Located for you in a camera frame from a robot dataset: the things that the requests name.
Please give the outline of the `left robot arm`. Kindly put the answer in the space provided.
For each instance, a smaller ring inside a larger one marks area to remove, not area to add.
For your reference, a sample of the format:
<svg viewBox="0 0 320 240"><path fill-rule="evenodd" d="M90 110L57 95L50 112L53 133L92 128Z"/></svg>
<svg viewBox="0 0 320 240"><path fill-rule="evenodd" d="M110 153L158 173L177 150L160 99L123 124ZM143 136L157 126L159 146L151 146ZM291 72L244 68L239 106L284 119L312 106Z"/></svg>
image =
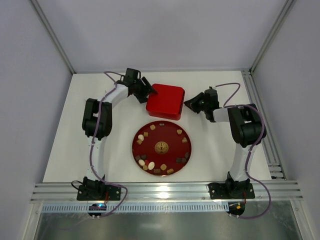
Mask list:
<svg viewBox="0 0 320 240"><path fill-rule="evenodd" d="M85 175L89 180L106 183L104 174L104 151L107 137L113 127L113 108L133 95L139 103L148 101L157 91L137 69L127 68L125 74L105 71L113 87L101 98L88 98L82 118L82 130L89 141L89 167Z"/></svg>

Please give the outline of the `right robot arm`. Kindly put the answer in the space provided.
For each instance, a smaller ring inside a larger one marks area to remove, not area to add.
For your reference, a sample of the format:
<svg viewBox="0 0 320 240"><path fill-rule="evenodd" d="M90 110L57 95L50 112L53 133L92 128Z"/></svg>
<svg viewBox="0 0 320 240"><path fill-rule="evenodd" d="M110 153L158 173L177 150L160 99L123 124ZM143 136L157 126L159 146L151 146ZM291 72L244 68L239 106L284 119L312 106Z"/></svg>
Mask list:
<svg viewBox="0 0 320 240"><path fill-rule="evenodd" d="M236 149L225 184L230 189L248 188L253 154L267 134L257 106L251 103L221 107L218 92L212 87L185 101L184 105L194 113L204 112L211 123L229 123Z"/></svg>

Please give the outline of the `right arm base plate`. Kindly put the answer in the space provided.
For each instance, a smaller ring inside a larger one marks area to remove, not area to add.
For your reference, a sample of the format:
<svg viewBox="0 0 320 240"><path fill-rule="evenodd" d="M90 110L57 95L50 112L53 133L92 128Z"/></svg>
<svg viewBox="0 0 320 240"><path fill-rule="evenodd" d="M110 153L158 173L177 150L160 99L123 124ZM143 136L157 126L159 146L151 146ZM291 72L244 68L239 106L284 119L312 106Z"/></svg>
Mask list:
<svg viewBox="0 0 320 240"><path fill-rule="evenodd" d="M251 183L231 185L212 182L208 185L208 191L212 200L254 199L256 197Z"/></svg>

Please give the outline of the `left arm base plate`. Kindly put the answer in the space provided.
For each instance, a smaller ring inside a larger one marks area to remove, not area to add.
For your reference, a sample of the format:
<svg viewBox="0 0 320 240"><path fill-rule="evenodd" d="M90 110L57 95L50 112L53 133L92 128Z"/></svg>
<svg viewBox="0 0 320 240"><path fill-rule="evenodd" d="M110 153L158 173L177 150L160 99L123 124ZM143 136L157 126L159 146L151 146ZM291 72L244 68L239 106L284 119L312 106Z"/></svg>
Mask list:
<svg viewBox="0 0 320 240"><path fill-rule="evenodd" d="M121 199L121 188L112 185L98 187L80 185L76 199L78 201L119 201Z"/></svg>

